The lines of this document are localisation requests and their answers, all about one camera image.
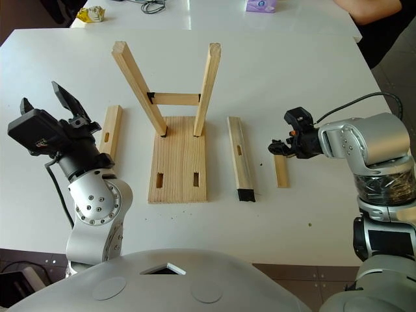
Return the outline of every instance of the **black wire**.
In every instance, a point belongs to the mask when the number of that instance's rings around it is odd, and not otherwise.
[[[156,14],[166,8],[166,0],[128,0],[134,3],[141,3],[141,10],[145,14]]]
[[[47,273],[47,270],[45,269],[45,267],[44,267],[43,265],[39,265],[38,263],[31,262],[31,261],[14,261],[14,262],[12,262],[12,263],[9,263],[7,266],[5,266],[5,267],[1,270],[1,272],[0,272],[0,273],[4,273],[4,272],[5,272],[5,270],[6,270],[8,267],[11,267],[12,265],[16,265],[16,264],[18,264],[18,263],[27,263],[27,264],[29,264],[29,265],[34,265],[34,266],[36,266],[36,267],[41,268],[41,269],[45,272],[45,275],[46,275],[47,281],[48,281],[50,284],[53,284],[53,283],[52,283],[52,279],[50,278],[49,274]]]
[[[57,179],[55,178],[55,175],[53,174],[52,170],[50,169],[50,166],[55,164],[57,161],[58,161],[58,157],[55,157],[51,162],[45,164],[45,168],[46,168],[47,172],[49,173],[49,175],[51,176],[52,182],[53,182],[53,184],[54,184],[54,186],[55,186],[55,188],[58,192],[60,203],[62,204],[62,208],[64,208],[65,215],[66,215],[66,217],[68,218],[68,221],[71,224],[71,228],[73,228],[73,220],[72,220],[71,215],[68,211],[68,208],[66,207],[64,196],[62,195],[62,193],[60,191],[59,184],[58,184]]]
[[[367,94],[366,96],[361,96],[361,97],[359,97],[359,98],[351,101],[350,103],[347,103],[347,104],[345,104],[343,106],[340,106],[340,107],[337,107],[336,109],[331,110],[330,112],[327,112],[324,116],[322,116],[321,118],[319,118],[317,120],[317,122],[315,122],[314,124],[319,124],[321,121],[323,121],[323,119],[325,119],[329,115],[331,115],[331,114],[333,114],[333,113],[335,113],[337,111],[340,111],[341,109],[344,109],[344,108],[346,108],[348,106],[351,106],[351,105],[353,105],[353,104],[355,104],[357,102],[360,102],[363,99],[371,98],[372,96],[389,96],[389,97],[395,99],[396,102],[397,102],[397,107],[398,107],[397,117],[400,120],[403,119],[403,104],[402,104],[401,100],[398,98],[398,96],[396,96],[396,95],[394,95],[392,93],[389,93],[389,92],[375,92],[375,93]]]

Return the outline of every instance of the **wooden beam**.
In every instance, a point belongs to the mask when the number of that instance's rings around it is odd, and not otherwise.
[[[278,187],[291,187],[289,183],[289,175],[287,173],[286,157],[283,155],[275,155],[274,167],[276,169]]]
[[[166,122],[164,122],[161,112],[157,106],[152,105],[149,100],[149,88],[142,76],[142,73],[137,67],[127,43],[124,41],[116,41],[112,47],[111,54],[116,60],[118,67],[120,67],[124,77],[135,93],[144,111],[148,115],[148,118],[153,124],[157,134],[164,136],[166,134]]]
[[[195,117],[165,117],[166,138],[155,137],[149,203],[207,201],[205,134],[193,134]]]
[[[397,211],[397,220],[416,226],[416,207],[405,208]]]
[[[205,73],[203,75],[202,91],[200,106],[196,113],[194,124],[194,136],[199,137],[202,133],[203,125],[205,123],[205,115],[207,114],[209,99],[213,92],[216,72],[221,58],[221,45],[209,44],[207,63],[205,65]]]
[[[122,120],[123,109],[119,105],[110,106],[105,113],[105,121],[101,132],[99,151],[107,153],[113,160],[116,158],[118,134]]]
[[[194,105],[200,104],[199,94],[151,93],[154,105]]]
[[[253,183],[248,168],[246,146],[242,135],[241,120],[239,117],[228,117],[229,139],[233,154],[233,166],[235,182],[239,193],[239,200],[244,202],[254,202]]]

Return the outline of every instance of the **white table in background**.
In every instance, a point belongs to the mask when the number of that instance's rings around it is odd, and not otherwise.
[[[246,0],[167,0],[166,10],[153,15],[142,13],[141,5],[130,1],[88,0],[85,7],[96,5],[105,8],[105,21],[84,23],[76,19],[71,27],[285,31],[361,40],[349,14],[333,0],[278,0],[274,14],[246,12]]]
[[[44,169],[7,136],[22,97],[52,116],[69,118],[54,80],[89,116],[103,123],[109,105],[124,108],[115,167],[133,189],[123,253],[156,248],[205,248],[257,263],[357,265],[352,221],[357,192],[345,160],[289,159],[291,188],[277,189],[271,138],[285,139],[283,115],[303,106],[316,118],[379,88],[352,38],[226,31],[42,29],[14,31],[0,47],[0,248],[64,253],[70,227]],[[155,92],[199,92],[209,42],[222,58],[206,118],[209,203],[147,203],[154,129],[111,56],[125,40]],[[195,115],[195,107],[162,107]],[[382,97],[328,118],[389,111]],[[237,199],[227,116],[240,116],[256,203]],[[68,182],[54,168],[69,207]]]

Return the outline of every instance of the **wooden stool leg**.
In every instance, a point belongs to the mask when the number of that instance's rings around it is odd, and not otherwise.
[[[202,91],[200,105],[196,113],[194,124],[194,136],[200,137],[205,122],[205,115],[207,114],[209,99],[213,92],[216,72],[221,58],[221,45],[209,44],[207,64],[205,65],[205,73],[203,76]]]
[[[149,88],[142,73],[137,67],[127,43],[124,41],[116,41],[111,54],[116,60],[118,67],[120,67],[144,111],[148,115],[157,134],[164,136],[166,134],[166,122],[164,121],[160,110],[157,108],[157,105],[152,105],[149,100]]]

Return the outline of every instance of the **rectangular slot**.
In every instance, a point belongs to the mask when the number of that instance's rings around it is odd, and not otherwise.
[[[156,188],[161,189],[163,187],[163,174],[158,173],[156,177]]]
[[[199,174],[199,172],[194,172],[194,186],[195,187],[200,186],[200,174]]]

